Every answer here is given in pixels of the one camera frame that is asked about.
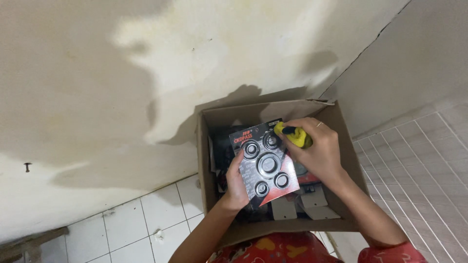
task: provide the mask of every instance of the person's right hand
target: person's right hand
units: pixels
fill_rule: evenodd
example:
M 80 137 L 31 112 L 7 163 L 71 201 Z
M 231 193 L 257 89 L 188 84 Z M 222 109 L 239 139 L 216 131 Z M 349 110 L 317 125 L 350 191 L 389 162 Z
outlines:
M 283 126 L 302 127 L 312 138 L 312 146 L 301 149 L 284 134 L 279 135 L 296 161 L 329 187 L 342 181 L 346 173 L 340 163 L 340 147 L 336 131 L 310 117 L 292 120 Z

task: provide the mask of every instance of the cartoon print shirt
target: cartoon print shirt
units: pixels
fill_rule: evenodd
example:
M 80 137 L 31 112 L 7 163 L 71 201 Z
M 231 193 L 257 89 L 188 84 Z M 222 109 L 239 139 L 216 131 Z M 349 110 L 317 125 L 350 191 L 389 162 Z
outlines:
M 223 248 L 208 263 L 344 263 L 331 256 L 311 232 L 273 233 Z M 386 248 L 365 248 L 358 263 L 427 263 L 410 242 Z

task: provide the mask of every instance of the cardboard box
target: cardboard box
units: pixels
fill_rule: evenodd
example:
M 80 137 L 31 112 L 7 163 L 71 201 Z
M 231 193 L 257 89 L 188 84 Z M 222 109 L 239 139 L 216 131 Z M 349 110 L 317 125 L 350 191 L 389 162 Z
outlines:
M 198 117 L 198 177 L 200 178 L 202 188 L 205 214 L 218 201 L 216 176 L 210 171 L 210 151 L 208 145 L 210 129 L 239 124 L 254 126 L 277 118 L 283 118 L 284 121 L 288 121 L 303 117 L 315 117 L 338 132 L 341 164 L 353 181 L 368 195 L 366 183 L 359 168 L 358 157 L 354 152 L 338 102 L 331 104 L 314 100 L 296 100 L 234 106 L 203 110 Z M 341 216 L 340 219 L 289 219 L 249 224 L 233 222 L 221 239 L 219 246 L 236 244 L 273 232 L 357 232 L 358 226 L 347 207 L 328 188 L 324 187 L 323 191 L 329 204 L 328 206 Z

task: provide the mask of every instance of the yellow microfiber towel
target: yellow microfiber towel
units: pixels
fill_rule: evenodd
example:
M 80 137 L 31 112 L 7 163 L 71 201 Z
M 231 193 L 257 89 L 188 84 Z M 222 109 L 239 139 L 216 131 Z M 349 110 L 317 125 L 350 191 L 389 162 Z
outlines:
M 278 122 L 273 128 L 276 135 L 283 133 L 283 122 Z M 286 137 L 294 143 L 297 147 L 308 148 L 312 145 L 312 138 L 301 127 L 296 127 L 294 133 L 287 134 Z

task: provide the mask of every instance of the hand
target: hand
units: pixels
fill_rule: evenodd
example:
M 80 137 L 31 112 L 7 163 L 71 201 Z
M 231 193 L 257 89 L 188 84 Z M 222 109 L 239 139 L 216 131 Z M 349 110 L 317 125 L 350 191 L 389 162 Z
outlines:
M 302 127 L 312 138 L 312 146 L 301 149 L 284 134 L 279 135 L 295 160 L 299 161 L 328 187 L 342 181 L 347 173 L 341 167 L 340 147 L 336 131 L 319 120 L 309 117 L 289 121 L 283 126 Z
M 239 166 L 244 159 L 244 150 L 242 149 L 231 162 L 226 173 L 227 192 L 221 200 L 224 201 L 225 208 L 233 211 L 240 211 L 249 203 L 249 196 L 245 190 L 245 184 L 242 180 Z

